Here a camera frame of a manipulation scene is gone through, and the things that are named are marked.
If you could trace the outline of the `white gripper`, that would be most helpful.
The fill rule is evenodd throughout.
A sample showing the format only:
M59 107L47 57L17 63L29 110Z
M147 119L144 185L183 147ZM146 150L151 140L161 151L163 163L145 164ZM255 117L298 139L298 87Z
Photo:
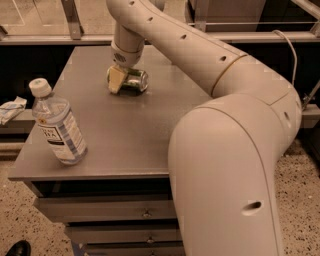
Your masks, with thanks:
M122 50L115 42L111 43L111 56L117 64L108 69L108 89L111 93L117 94L127 77L127 71L122 67L132 68L135 66L140 61L143 49L144 42L141 42L133 52Z

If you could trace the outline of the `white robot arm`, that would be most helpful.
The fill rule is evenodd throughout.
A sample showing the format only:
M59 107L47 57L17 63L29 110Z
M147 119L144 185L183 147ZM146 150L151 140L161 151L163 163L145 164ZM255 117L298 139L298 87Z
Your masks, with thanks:
M136 64L149 41L211 98L180 119L168 148L186 256L284 256L274 171L301 124L293 85L150 0L106 5L119 64Z

